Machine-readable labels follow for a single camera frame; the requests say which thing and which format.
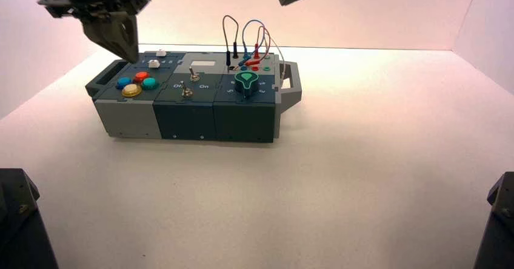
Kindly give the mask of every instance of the module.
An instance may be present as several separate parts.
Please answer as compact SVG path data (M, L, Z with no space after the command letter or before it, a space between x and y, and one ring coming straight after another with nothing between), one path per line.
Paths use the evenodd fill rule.
M282 113L301 100L298 65L254 56L259 64L228 66L222 52L147 51L85 87L111 137L273 142Z

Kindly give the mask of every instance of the gray handle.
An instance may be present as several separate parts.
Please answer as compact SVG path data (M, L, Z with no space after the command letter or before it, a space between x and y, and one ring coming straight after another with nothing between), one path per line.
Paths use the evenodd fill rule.
M128 64L125 60L115 60L107 68L103 69L98 75L85 85L87 94L93 97L100 89L102 89L109 81L120 72L123 67Z
M285 62L284 79L288 78L291 87L280 89L280 94L282 97L281 113L285 112L293 105L299 103L302 99L302 84L300 81L300 74L298 72L297 63L289 61Z

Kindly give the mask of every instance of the white button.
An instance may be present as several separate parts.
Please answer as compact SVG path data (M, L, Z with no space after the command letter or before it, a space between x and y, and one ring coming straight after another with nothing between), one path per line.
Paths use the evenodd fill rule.
M159 51L155 52L155 56L164 57L166 56L166 51L164 51L163 49L159 49Z
M158 60L148 61L148 67L150 67L150 68L159 68L159 66L161 66L161 63L159 63Z

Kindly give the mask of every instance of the screw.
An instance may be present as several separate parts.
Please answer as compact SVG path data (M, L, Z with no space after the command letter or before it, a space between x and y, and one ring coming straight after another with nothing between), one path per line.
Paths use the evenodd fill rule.
M503 214L503 216L507 219L514 218L514 214L512 214L512 211L510 211L508 208L502 208L501 214Z
M28 210L28 205L22 204L22 205L19 206L18 214L22 214L22 213L24 213L27 210Z

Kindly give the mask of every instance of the white wall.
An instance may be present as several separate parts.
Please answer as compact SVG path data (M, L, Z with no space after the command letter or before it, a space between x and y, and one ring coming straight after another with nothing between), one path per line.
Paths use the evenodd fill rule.
M0 118L98 50L79 21L53 19L36 1L0 0ZM261 18L281 45L450 49L470 1L153 0L138 17L139 41L223 44L221 17L231 13Z
M450 50L471 0L153 0L140 42L225 44L221 18L261 18L281 45Z
M78 20L53 19L36 2L0 0L0 118L98 50Z
M514 0L473 0L454 51L514 93Z

